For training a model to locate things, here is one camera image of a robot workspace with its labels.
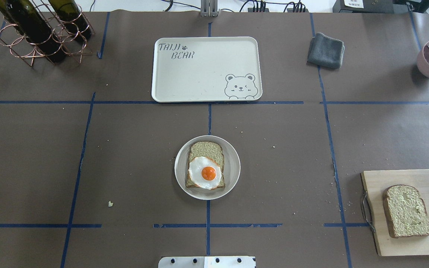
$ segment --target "towel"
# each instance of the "towel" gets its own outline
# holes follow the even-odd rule
[[[310,41],[307,61],[327,68],[340,68],[344,48],[344,42],[317,32]]]

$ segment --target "bread crust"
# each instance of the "bread crust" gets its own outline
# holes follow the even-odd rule
[[[385,189],[383,191],[382,194],[382,199],[383,199],[383,210],[385,212],[385,217],[387,219],[387,227],[388,227],[388,234],[390,235],[391,238],[397,239],[399,237],[412,237],[412,236],[429,236],[429,233],[427,234],[421,234],[421,235],[411,235],[411,236],[397,236],[395,235],[395,227],[393,226],[393,219],[391,216],[391,212],[390,212],[390,208],[388,207],[388,190],[390,190],[390,188],[395,187],[395,186],[408,186],[408,187],[412,187],[413,189],[415,189],[415,191],[417,193],[419,193],[419,190],[411,185],[405,185],[405,184],[396,184],[396,185],[392,185],[390,187],[388,187],[387,189]],[[425,201],[420,197],[420,200],[423,203],[423,207],[425,209],[425,214],[428,215],[427,209],[426,209],[426,205],[425,205]]]

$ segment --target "bread slice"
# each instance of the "bread slice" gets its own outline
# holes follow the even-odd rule
[[[383,209],[392,238],[429,236],[425,202],[409,185],[393,185],[383,192]]]
[[[221,168],[221,172],[225,170],[225,156],[223,155],[223,148],[217,143],[213,142],[197,142],[190,146],[190,153],[188,154],[188,164],[198,156],[206,156],[213,159]],[[198,187],[190,178],[187,173],[186,187]],[[221,175],[221,181],[216,188],[225,188],[225,176]]]

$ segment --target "wine bottle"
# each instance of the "wine bottle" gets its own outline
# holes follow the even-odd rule
[[[64,60],[66,54],[61,44],[55,41],[58,37],[29,0],[7,0],[7,13],[50,61]]]
[[[12,17],[10,16],[10,14],[7,13],[7,1],[6,0],[0,0],[0,12],[3,14],[3,16],[7,22],[9,22],[10,24],[16,24],[14,22],[14,20],[12,19]],[[21,28],[19,28],[19,26],[14,26],[14,28],[16,29],[16,31],[19,35],[24,35]]]
[[[76,34],[78,28],[80,34],[83,35],[86,40],[90,39],[92,31],[79,12],[74,0],[49,0],[49,3],[61,20],[64,22],[71,22],[64,24],[70,34]],[[75,40],[79,43],[84,42],[84,39],[80,36],[77,36]]]

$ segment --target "bear cartoon print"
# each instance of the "bear cartoon print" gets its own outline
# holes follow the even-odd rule
[[[254,99],[257,95],[257,87],[254,84],[254,75],[248,73],[245,76],[235,76],[229,74],[226,76],[225,94],[229,99]]]

